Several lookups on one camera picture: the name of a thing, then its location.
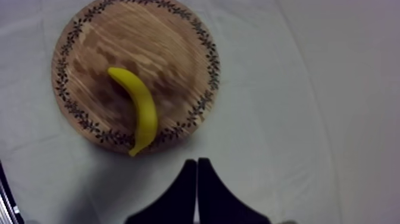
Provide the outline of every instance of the yellow banana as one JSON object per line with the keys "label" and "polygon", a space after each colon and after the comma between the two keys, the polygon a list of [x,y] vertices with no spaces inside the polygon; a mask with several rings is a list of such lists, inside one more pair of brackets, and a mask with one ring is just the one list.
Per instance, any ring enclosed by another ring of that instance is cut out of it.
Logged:
{"label": "yellow banana", "polygon": [[154,140],[157,133],[158,119],[153,97],[146,85],[132,72],[110,67],[108,74],[129,93],[136,107],[136,142],[129,151],[129,155],[135,156]]}

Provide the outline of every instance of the wooden board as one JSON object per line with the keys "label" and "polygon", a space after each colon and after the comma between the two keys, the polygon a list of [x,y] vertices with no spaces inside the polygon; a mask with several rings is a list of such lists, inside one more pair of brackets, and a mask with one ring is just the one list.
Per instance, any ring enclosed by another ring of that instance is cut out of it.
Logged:
{"label": "wooden board", "polygon": [[52,84],[70,124],[91,142],[126,153],[135,144],[135,108],[107,74],[122,67],[150,89],[165,149],[193,133],[213,106],[220,63],[200,19],[172,0],[102,0],[66,25],[52,59]]}

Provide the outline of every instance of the white tablecloth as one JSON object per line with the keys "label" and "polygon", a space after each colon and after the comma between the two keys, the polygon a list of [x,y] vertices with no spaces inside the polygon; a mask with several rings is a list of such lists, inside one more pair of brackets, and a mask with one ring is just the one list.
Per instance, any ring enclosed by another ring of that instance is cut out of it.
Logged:
{"label": "white tablecloth", "polygon": [[[215,107],[175,150],[128,158],[78,135],[52,93],[55,43],[69,19],[89,2],[0,0],[0,159],[26,220],[123,223],[167,189],[187,158],[209,157],[230,190],[274,223],[369,223],[366,214],[375,223],[399,223],[393,206],[369,213],[399,199],[398,181],[388,186],[375,182],[391,180],[380,174],[395,170],[399,156],[398,147],[394,149],[400,110],[385,99],[398,104],[400,79],[397,74],[385,77],[391,88],[386,89],[375,75],[389,64],[398,67],[398,44],[385,45],[387,60],[381,55],[382,66],[374,67],[371,62],[380,56],[367,54],[373,49],[365,49],[366,43],[346,42],[346,36],[330,30],[354,25],[359,17],[351,17],[352,9],[364,13],[369,8],[350,8],[343,18],[335,10],[346,7],[327,1],[182,1],[208,26],[220,53],[222,80]],[[388,16],[396,17],[394,12]],[[319,18],[340,21],[328,28]],[[357,37],[373,33],[366,28]],[[335,34],[337,39],[329,39]],[[373,95],[381,90],[386,95]],[[385,114],[380,106],[391,110]],[[390,145],[375,135],[382,131],[390,134]],[[385,159],[391,165],[368,167]],[[379,200],[369,207],[368,196],[382,199],[381,190],[393,193],[387,197],[390,202]],[[377,222],[388,215],[387,222]]]}

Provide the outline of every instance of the wood grain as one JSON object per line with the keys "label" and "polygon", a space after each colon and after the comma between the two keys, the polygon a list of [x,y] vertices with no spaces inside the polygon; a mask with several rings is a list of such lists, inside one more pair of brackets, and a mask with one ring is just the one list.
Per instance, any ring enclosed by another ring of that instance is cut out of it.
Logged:
{"label": "wood grain", "polygon": [[120,153],[134,145],[135,108],[107,74],[122,67],[150,89],[159,118],[142,153],[193,133],[213,106],[218,54],[207,28],[176,1],[95,1],[66,25],[52,59],[62,113],[91,142]]}

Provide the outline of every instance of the round wooden tray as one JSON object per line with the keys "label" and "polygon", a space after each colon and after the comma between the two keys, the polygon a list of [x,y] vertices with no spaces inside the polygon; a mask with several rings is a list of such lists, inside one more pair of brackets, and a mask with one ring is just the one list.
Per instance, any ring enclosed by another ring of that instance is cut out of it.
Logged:
{"label": "round wooden tray", "polygon": [[142,151],[161,150],[193,133],[218,90],[220,62],[207,28],[174,0],[102,0],[66,25],[52,59],[57,103],[91,142],[126,153],[135,144],[129,95],[108,76],[122,67],[150,89],[159,127]]}

